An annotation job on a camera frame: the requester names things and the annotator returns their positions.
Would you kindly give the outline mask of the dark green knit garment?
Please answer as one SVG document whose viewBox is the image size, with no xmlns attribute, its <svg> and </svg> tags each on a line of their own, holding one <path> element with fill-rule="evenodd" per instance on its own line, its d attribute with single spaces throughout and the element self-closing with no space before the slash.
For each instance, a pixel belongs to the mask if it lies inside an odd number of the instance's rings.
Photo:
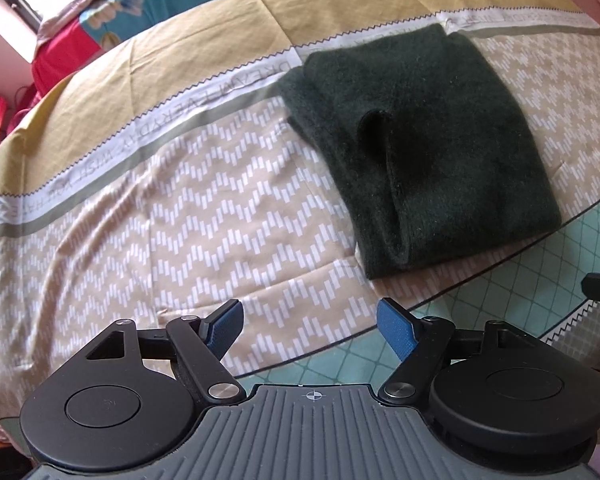
<svg viewBox="0 0 600 480">
<path fill-rule="evenodd" d="M 562 222 L 524 113 L 463 35 L 430 25 L 315 52 L 278 88 L 326 162 L 371 280 Z"/>
</svg>

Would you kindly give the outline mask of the red blanket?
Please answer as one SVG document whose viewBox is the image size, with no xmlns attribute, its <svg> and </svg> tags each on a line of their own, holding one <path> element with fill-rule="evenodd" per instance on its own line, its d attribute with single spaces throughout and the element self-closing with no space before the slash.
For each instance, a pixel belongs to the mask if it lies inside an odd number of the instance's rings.
<svg viewBox="0 0 600 480">
<path fill-rule="evenodd" d="M 36 90 L 45 96 L 59 81 L 104 53 L 76 18 L 36 51 L 31 72 Z"/>
</svg>

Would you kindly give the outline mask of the beige yellow patterned quilt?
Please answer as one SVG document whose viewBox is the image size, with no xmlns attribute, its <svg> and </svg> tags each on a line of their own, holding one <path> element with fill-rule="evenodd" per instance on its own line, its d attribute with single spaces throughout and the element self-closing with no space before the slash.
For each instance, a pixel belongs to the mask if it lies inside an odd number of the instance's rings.
<svg viewBox="0 0 600 480">
<path fill-rule="evenodd" d="M 117 318 L 230 298 L 249 376 L 375 329 L 532 245 L 369 281 L 328 170 L 274 82 L 311 53 L 430 24 L 516 96 L 564 226 L 600 202 L 600 25 L 572 0 L 215 0 L 63 82 L 0 146 L 0 419 Z"/>
</svg>

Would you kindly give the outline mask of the teal quilted bedsheet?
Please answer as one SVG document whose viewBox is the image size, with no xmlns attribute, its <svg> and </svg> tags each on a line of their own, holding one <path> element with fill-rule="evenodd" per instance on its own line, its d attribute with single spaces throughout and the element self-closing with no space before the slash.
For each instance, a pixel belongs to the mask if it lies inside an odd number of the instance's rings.
<svg viewBox="0 0 600 480">
<path fill-rule="evenodd" d="M 502 320 L 585 364 L 600 362 L 600 302 L 581 282 L 600 273 L 600 202 L 545 240 L 415 310 L 460 328 Z M 371 384 L 379 387 L 399 360 L 378 330 L 307 358 L 242 378 L 255 384 Z"/>
</svg>

